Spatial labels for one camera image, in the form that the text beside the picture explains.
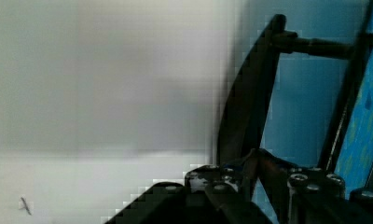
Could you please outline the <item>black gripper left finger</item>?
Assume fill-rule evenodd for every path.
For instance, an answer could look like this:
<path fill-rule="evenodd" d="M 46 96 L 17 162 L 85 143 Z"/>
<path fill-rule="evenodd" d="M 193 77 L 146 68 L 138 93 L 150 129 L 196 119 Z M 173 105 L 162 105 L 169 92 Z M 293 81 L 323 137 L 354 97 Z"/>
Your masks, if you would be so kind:
<path fill-rule="evenodd" d="M 251 202 L 254 193 L 254 179 L 244 172 L 246 158 L 222 164 L 207 164 L 195 168 L 185 175 L 186 205 L 209 205 L 205 190 L 210 187 L 214 193 L 236 193 L 244 202 Z"/>

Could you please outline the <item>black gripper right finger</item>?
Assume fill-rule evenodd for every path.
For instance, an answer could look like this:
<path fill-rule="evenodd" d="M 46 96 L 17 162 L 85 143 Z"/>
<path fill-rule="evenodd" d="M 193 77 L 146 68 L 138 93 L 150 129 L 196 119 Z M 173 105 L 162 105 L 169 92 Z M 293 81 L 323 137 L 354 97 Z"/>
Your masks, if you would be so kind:
<path fill-rule="evenodd" d="M 263 148 L 253 150 L 253 178 L 259 179 L 280 224 L 291 224 L 292 190 L 319 187 L 319 191 L 345 198 L 345 182 L 339 176 L 318 167 L 301 167 L 282 160 Z"/>

